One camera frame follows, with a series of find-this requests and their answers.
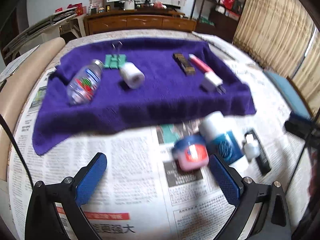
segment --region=binder clip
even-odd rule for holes
[[[116,54],[107,54],[104,61],[104,68],[116,68],[119,69],[126,62],[126,55],[120,54],[120,49],[122,47],[121,41],[116,41],[118,44],[112,44],[113,50]]]

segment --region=wooden cabinet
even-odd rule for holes
[[[196,21],[180,18],[175,11],[159,11],[163,15],[154,15],[158,10],[147,11],[149,14],[138,14],[137,10],[110,11],[84,17],[87,35],[126,29],[164,29],[191,32],[196,28]]]
[[[162,26],[161,16],[129,16],[127,18],[127,27],[141,27],[141,28],[157,28]]]

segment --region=purple cloth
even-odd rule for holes
[[[208,43],[157,38],[121,40],[120,53],[140,69],[146,80],[138,89],[129,89],[119,70],[103,70],[100,86],[87,105],[69,106],[66,88],[72,77],[93,59],[104,62],[112,54],[113,41],[77,47],[61,58],[51,75],[39,111],[32,142],[43,155],[73,134],[84,131],[115,133],[127,128],[177,123],[204,117],[214,111],[224,115],[255,114],[250,89],[209,49]],[[186,76],[172,57],[192,53],[206,62],[223,80],[226,94],[206,92],[204,78]]]

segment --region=curtain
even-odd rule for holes
[[[318,30],[306,58],[292,81],[315,115],[320,107],[320,33]]]
[[[233,43],[287,77],[300,64],[313,26],[298,0],[246,0]]]

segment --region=clear plastic bottle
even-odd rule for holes
[[[73,77],[67,87],[70,105],[85,104],[91,101],[97,90],[103,70],[103,63],[94,59]]]

